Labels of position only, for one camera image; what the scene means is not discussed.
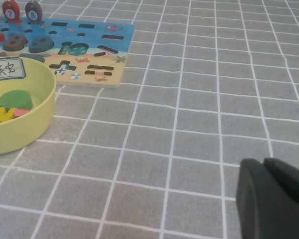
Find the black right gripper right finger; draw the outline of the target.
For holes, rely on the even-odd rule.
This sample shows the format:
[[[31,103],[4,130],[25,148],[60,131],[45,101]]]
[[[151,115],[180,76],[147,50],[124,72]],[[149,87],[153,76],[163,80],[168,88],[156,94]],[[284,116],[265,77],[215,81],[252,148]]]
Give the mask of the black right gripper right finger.
[[[263,165],[285,193],[299,204],[299,169],[277,158],[265,158]]]

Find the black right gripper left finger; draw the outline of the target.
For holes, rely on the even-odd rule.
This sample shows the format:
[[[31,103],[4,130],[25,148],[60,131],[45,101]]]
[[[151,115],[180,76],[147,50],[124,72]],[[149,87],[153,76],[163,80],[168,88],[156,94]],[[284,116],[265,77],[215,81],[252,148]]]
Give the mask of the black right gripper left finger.
[[[276,182],[263,162],[241,161],[236,192],[244,239],[299,239],[299,204]]]

